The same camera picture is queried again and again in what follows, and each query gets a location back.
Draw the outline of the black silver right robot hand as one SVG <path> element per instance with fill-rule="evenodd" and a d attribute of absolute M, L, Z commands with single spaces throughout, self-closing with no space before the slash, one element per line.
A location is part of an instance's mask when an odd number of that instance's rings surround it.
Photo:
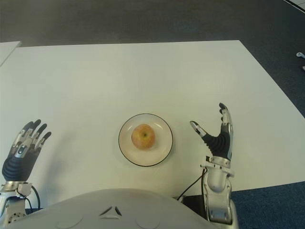
<path fill-rule="evenodd" d="M 222 123 L 218 136 L 210 135 L 195 121 L 190 121 L 190 125 L 208 146 L 213 156 L 222 157 L 230 161 L 234 138 L 233 123 L 227 106 L 219 103 L 219 107 Z"/>

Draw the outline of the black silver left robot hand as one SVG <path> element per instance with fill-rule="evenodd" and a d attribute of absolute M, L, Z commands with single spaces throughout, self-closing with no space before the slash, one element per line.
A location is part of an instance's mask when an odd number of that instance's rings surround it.
<path fill-rule="evenodd" d="M 51 131 L 42 135 L 47 124 L 41 120 L 28 122 L 17 134 L 2 166 L 6 181 L 28 180 L 41 150 L 51 136 Z"/>

